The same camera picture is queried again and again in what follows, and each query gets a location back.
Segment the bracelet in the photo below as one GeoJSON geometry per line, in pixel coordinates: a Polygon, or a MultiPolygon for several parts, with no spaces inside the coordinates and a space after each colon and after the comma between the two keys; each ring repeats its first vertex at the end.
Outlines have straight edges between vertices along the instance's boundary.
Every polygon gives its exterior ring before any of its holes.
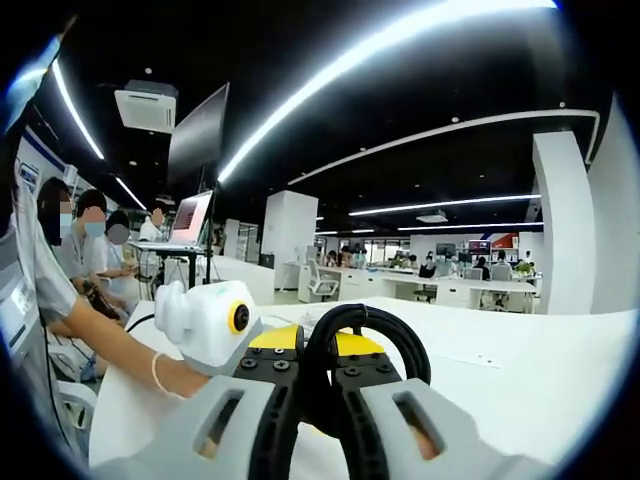
{"type": "Polygon", "coordinates": [[[156,386],[158,387],[158,389],[163,392],[163,393],[171,393],[169,392],[169,390],[167,390],[166,388],[164,388],[162,386],[162,384],[160,383],[160,380],[158,379],[158,372],[156,372],[156,363],[158,362],[158,358],[164,355],[164,353],[162,352],[156,352],[156,354],[153,356],[153,360],[151,360],[151,374],[153,375],[153,379],[156,382],[156,386]]]}

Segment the white table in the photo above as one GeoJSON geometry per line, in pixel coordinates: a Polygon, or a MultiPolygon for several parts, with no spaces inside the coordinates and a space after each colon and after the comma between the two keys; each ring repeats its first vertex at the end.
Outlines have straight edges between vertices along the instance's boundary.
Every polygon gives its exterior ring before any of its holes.
{"type": "Polygon", "coordinates": [[[417,275],[394,272],[369,272],[338,267],[318,267],[331,276],[339,277],[339,301],[374,296],[395,297],[398,285],[410,284],[415,287],[431,285],[438,288],[436,303],[438,305],[459,308],[480,308],[480,295],[483,291],[522,293],[529,303],[529,311],[533,312],[533,296],[536,288],[526,282],[468,280],[456,277],[421,278],[417,275]]]}
{"type": "MultiPolygon", "coordinates": [[[[422,339],[432,387],[468,411],[480,436],[505,453],[558,462],[599,413],[623,372],[637,312],[551,316],[440,307],[390,298],[364,300],[405,320],[422,339]]],[[[260,307],[265,323],[318,319],[336,303],[260,307]]],[[[131,321],[153,310],[141,302],[131,321]]],[[[402,375],[395,348],[375,332],[402,375]]],[[[153,322],[132,333],[152,348],[179,353],[153,322]]],[[[151,440],[176,401],[117,368],[108,369],[92,425],[91,465],[131,455],[151,440]]],[[[292,479],[346,479],[339,442],[301,425],[292,479]]]]}

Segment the led light strip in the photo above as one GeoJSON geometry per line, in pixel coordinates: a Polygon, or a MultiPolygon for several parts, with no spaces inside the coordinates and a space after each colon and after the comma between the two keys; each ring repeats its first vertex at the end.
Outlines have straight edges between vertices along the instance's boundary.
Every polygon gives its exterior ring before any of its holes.
{"type": "Polygon", "coordinates": [[[478,225],[438,225],[432,227],[402,227],[400,231],[406,230],[447,230],[460,228],[496,228],[496,227],[541,227],[544,222],[522,222],[522,223],[480,223],[478,225]]]}
{"type": "Polygon", "coordinates": [[[91,135],[89,135],[89,132],[87,131],[87,127],[85,127],[84,123],[82,123],[82,119],[80,118],[80,115],[78,115],[78,111],[76,110],[76,107],[73,105],[73,102],[71,101],[71,97],[69,96],[69,92],[67,91],[67,86],[64,83],[64,78],[62,78],[62,72],[60,71],[60,65],[58,65],[58,59],[55,59],[53,62],[53,75],[56,77],[56,83],[58,84],[58,90],[60,90],[60,95],[62,95],[62,99],[64,100],[64,103],[67,105],[67,108],[69,109],[71,116],[75,120],[76,125],[78,125],[78,128],[82,132],[82,135],[84,135],[84,138],[87,140],[87,143],[93,149],[93,151],[98,156],[98,158],[100,160],[104,160],[104,155],[102,155],[102,152],[98,148],[98,145],[96,145],[96,142],[94,142],[93,138],[91,138],[91,135]]]}
{"type": "Polygon", "coordinates": [[[540,198],[540,195],[539,194],[507,195],[504,197],[472,198],[469,200],[453,200],[450,202],[435,202],[435,203],[424,203],[422,205],[405,205],[402,207],[387,207],[387,208],[375,208],[372,210],[360,210],[358,212],[351,212],[349,216],[357,217],[361,215],[373,215],[376,213],[402,212],[407,210],[420,210],[425,208],[449,207],[452,205],[470,205],[473,203],[513,202],[517,200],[532,200],[535,198],[540,198]]]}
{"type": "Polygon", "coordinates": [[[556,5],[551,0],[449,0],[401,18],[338,57],[289,97],[240,147],[220,173],[218,181],[223,183],[258,142],[305,100],[375,54],[431,28],[448,23],[474,16],[536,7],[556,8],[556,5]]]}
{"type": "Polygon", "coordinates": [[[124,191],[125,191],[125,192],[127,192],[127,193],[129,194],[129,196],[130,196],[131,198],[133,198],[133,199],[136,201],[136,203],[137,203],[138,205],[140,205],[140,207],[141,207],[143,210],[146,210],[146,209],[147,209],[147,207],[145,207],[145,206],[143,205],[143,203],[142,203],[140,200],[138,200],[138,197],[136,197],[136,196],[133,194],[133,192],[132,192],[131,190],[129,190],[129,187],[127,187],[127,186],[125,185],[125,183],[122,181],[122,179],[121,179],[120,177],[116,177],[116,180],[118,181],[118,183],[120,184],[120,186],[124,189],[124,191]]]}

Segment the white pillar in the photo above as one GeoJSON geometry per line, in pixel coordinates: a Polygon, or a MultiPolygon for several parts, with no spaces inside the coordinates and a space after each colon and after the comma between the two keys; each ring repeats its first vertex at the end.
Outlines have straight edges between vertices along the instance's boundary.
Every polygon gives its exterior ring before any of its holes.
{"type": "Polygon", "coordinates": [[[640,270],[640,156],[614,98],[600,148],[589,169],[598,246],[591,313],[631,310],[640,270]]]}
{"type": "Polygon", "coordinates": [[[240,220],[234,220],[227,218],[224,223],[224,235],[226,237],[224,242],[224,256],[236,258],[236,251],[238,249],[238,230],[240,229],[240,220]]]}
{"type": "Polygon", "coordinates": [[[587,172],[573,132],[533,136],[544,218],[540,313],[588,314],[593,302],[595,221],[587,172]]]}
{"type": "Polygon", "coordinates": [[[276,289],[297,288],[298,256],[313,246],[318,199],[284,190],[267,199],[261,253],[274,255],[276,289]]]}

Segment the monitor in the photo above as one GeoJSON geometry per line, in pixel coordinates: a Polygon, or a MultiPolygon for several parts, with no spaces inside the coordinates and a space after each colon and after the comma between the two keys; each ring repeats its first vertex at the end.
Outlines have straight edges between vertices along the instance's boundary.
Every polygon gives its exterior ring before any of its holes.
{"type": "Polygon", "coordinates": [[[437,243],[436,244],[436,255],[444,256],[444,255],[454,256],[456,254],[456,244],[455,243],[437,243]]]}
{"type": "Polygon", "coordinates": [[[215,178],[212,165],[220,158],[228,93],[227,83],[198,105],[173,130],[167,161],[169,186],[175,186],[187,178],[192,180],[205,167],[204,183],[213,187],[215,178]]]}
{"type": "Polygon", "coordinates": [[[171,236],[169,237],[170,242],[184,245],[196,245],[198,243],[212,193],[209,190],[208,192],[185,198],[180,202],[171,236]]]}

